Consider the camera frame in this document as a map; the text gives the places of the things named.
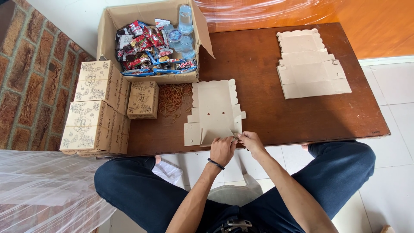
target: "orange wall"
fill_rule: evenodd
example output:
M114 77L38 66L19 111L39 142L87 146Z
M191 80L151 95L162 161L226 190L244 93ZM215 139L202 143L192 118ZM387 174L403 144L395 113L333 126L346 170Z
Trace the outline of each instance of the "orange wall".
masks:
M413 0L200 0L196 3L207 19L210 32L340 22L359 59L414 54Z

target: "wooden table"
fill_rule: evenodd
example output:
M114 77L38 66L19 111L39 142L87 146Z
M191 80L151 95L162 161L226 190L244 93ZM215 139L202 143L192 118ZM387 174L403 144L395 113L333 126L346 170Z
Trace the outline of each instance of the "wooden table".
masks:
M311 28L318 29L328 53L341 62L352 93L284 99L276 70L281 59L276 33ZM216 59L200 48L200 79L236 80L238 103L247 115L243 130L257 132L265 146L390 135L340 23L219 32L210 38ZM209 150L184 146L187 107L183 104L174 124L162 115L132 120L128 155Z

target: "person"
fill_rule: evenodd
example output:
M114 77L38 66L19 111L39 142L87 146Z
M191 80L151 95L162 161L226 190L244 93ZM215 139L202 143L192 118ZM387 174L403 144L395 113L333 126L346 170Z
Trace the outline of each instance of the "person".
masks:
M95 174L96 191L148 233L333 233L331 219L374 171L374 152L357 141L304 146L314 159L290 176L256 133L245 131L238 138L275 185L244 206L207 199L219 165L225 167L233 157L233 137L214 139L210 159L217 165L206 161L190 192L155 175L154 157L104 163Z

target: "bracelet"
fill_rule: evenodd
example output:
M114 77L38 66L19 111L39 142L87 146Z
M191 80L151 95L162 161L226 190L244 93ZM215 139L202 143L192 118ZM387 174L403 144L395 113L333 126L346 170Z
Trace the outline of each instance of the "bracelet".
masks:
M218 163L214 162L214 161L213 161L213 160L211 160L210 158L208 158L208 159L207 159L207 161L209 161L209 162L213 163L214 165L216 165L217 167L219 167L221 170L224 170L224 167L223 167L223 166L221 166L220 164L218 164Z

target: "jeans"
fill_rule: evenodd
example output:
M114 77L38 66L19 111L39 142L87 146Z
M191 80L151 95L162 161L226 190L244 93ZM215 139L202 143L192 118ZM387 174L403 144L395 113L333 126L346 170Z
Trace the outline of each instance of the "jeans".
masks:
M356 141L311 144L308 151L315 159L292 177L332 219L372 176L375 154ZM155 175L154 165L154 157L112 159L96 171L95 187L103 199L148 233L161 233L188 192ZM262 232L304 233L276 187L244 206L207 200L197 232L215 230L231 218L249 220Z

